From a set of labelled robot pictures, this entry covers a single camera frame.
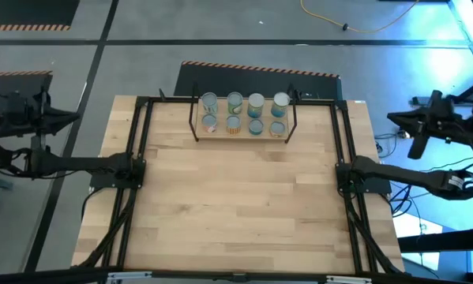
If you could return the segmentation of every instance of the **teal can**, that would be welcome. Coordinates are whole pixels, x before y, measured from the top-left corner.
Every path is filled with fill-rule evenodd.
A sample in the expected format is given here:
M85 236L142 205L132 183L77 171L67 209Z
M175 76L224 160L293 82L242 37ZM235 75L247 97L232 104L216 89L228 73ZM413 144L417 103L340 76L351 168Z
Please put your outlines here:
M271 107L271 114L275 118L282 118L287 113L287 106L291 98L288 94L284 92L276 93L275 97L273 98L273 106Z
M261 135L265 125L258 119L253 119L249 124L249 132L252 135Z
M230 114L241 114L243 108L243 96L238 92L232 92L227 96L227 111Z
M249 108L247 114L251 118L260 118L262 115L262 108L265 105L265 97L261 94L252 94L249 96Z

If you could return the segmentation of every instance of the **yellow cable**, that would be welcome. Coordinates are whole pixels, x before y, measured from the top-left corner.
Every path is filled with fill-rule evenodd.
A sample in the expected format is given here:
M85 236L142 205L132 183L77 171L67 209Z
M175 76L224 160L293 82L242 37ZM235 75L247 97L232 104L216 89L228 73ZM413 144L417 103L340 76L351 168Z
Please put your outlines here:
M338 23L337 21L333 21L327 17L324 17L324 16L321 16L321 15L317 15L316 13L311 13L309 10L307 10L305 8L305 4L303 3L303 0L300 0L301 1L301 7L303 9L303 11L305 11L307 14L309 14L310 16L314 16L314 17L317 17L319 19L322 19L324 21L328 21L329 23L332 23L332 24L335 24L337 26L340 26L340 27L343 27L344 24L340 24ZM381 30L384 30L390 26L392 26L393 24L395 24L397 21L399 21L402 17L404 17L404 15L406 15L408 12L410 12L411 8L413 8L415 5L417 5L417 3L419 3L420 0L416 0L413 5L410 6L410 8L408 8L406 11L404 11L404 13L401 14L401 16L397 17L394 21L390 22L389 24L381 27L381 28L378 28L376 30L358 30L357 28L351 28L351 27L347 27L347 29L353 31L353 32L361 32L361 33L374 33L374 32L379 32Z

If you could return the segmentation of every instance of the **wooden tray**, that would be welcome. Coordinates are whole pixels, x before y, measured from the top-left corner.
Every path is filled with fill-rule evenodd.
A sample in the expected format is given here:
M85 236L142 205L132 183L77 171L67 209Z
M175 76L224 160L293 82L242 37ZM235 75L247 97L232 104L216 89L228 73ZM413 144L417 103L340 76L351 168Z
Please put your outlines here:
M201 139L244 139L244 140L277 140L277 141L284 141L289 136L289 121L288 121L288 112L291 111L291 106L287 108L287 113L283 118L276 118L271 114L271 107L273 105L272 99L266 99L265 105L262 110L262 115L259 118L262 123L264 124L264 128L262 129L262 133L260 135L253 135L249 131L249 123L254 118L251 118L247 114L249 100L243 99L243 108L242 113L238 114L242 122L242 130L238 134L230 134L227 132L227 118L230 115L229 111L227 110L227 99L226 98L218 98L217 99L217 107L218 111L216 114L217 117L217 129L213 133L208 133L204 128L203 124L201 123L203 117L206 115L205 109L203 108L203 102L199 99L197 103L197 116L195 122L195 129L196 129L196 136L197 138ZM285 131L283 135L280 137L273 137L269 132L269 126L274 122L279 121L285 125Z

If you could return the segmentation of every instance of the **black mounting bracket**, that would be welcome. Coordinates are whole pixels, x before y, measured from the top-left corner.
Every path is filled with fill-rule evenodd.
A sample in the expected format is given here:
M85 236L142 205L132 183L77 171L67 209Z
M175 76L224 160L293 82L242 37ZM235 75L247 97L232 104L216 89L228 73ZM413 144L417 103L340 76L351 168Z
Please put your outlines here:
M145 159L132 159L133 172L128 178L117 178L114 174L92 175L90 186L94 189L116 188L116 189L139 189L143 185L145 178Z
M388 180L379 177L369 177L364 182L354 180L351 176L351 164L336 164L336 181L338 192L350 193L391 193L392 189Z

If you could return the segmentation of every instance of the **black metal frame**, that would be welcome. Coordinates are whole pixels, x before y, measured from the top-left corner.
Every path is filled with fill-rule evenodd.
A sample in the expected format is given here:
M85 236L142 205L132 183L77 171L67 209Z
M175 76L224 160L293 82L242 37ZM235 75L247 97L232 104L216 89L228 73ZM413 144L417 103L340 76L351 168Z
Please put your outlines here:
M160 98L163 101L169 100L166 99L166 96L164 95L162 90L160 91ZM289 84L289 88L287 88L287 94L289 97L291 97L292 101L292 113L293 113L293 120L294 120L294 125L292 126L291 131L289 132L289 136L285 140L285 144L289 143L289 140L292 137L292 134L294 134L294 131L296 130L296 127L298 126L298 116L296 115L296 102L301 99L297 91L295 90L294 86L292 84ZM189 111L189 126L190 126L190 131L192 132L192 135L194 135L194 139L196 142L199 142L199 138L196 135L196 129L194 128L194 125L192 124L192 116L193 116L193 109L194 109L194 104L199 103L199 100L201 99L201 92L199 92L199 88L197 87L197 83L194 82L193 87L192 87L192 95L190 97L190 111Z
M133 120L131 122L130 134L126 146L126 152L132 152L134 141L136 138L137 125L140 117L142 107L147 107L144 127L141 131L140 144L138 147L137 156L139 158L144 157L146 143L148 138L148 128L150 126L152 117L152 108L154 103L190 103L191 110L193 105L193 97L166 97L162 90L159 90L160 97L137 97L135 104ZM294 95L295 104L298 106L323 106L329 107L329 111L332 119L332 130L334 134L334 141L336 145L336 155L338 163L344 163L343 156L343 145L340 135L340 124L338 122L338 113L341 113L343 117L343 126L347 136L347 145L349 156L351 159L355 157L355 145L351 132L350 119L348 116L348 108L345 101L334 101L334 100L319 100L319 99L300 99ZM69 270L61 271L38 271L38 272L26 272L14 275L0 275L0 283L40 283L40 282L58 282L58 283L73 283L73 282L93 282L99 281L104 282L108 279L112 279L118 276L119 272L127 272L124 270L124 261L126 257L127 242L130 236L130 225L132 222L133 206L136 199L137 190L139 188L130 189L130 201L128 201L129 216L125 220L122 230L122 239L118 248L118 258L116 266L109 266L111 248L113 240L105 248L103 253L102 267L73 267ZM118 189L114 207L111 215L110 228L117 222L116 220L120 217L121 203L123 193L126 189ZM248 282L251 280L269 280L269 281L315 281L315 282L327 282L333 281L336 277L356 277L356 278L370 278L373 283L387 283L392 281L394 283L439 283L437 280L425 279L425 278L412 278L405 274L394 274L395 271L386 271L391 274L382 274L377 272L377 265L375 260L374 252L378 252L379 256L383 256L383 253L377 247L374 241L368 242L371 239L370 236L370 224L368 222L366 213L366 204L364 196L361 193L356 193L357 201L359 204L359 214L361 218L355 213L354 206L352 204L351 194L349 192L343 193L343 201L347 212L347 224L348 233L351 240L352 256L354 259L354 275L326 275L326 274L295 274L295 273L233 273L233 272L215 272L215 271L145 271L143 272L144 277L153 278L205 278L205 279L223 279L232 282ZM366 239L366 251L369 259L370 271L366 272L362 270L362 260L359 251L359 241L357 236L357 230ZM97 260L92 259L89 263L94 266Z

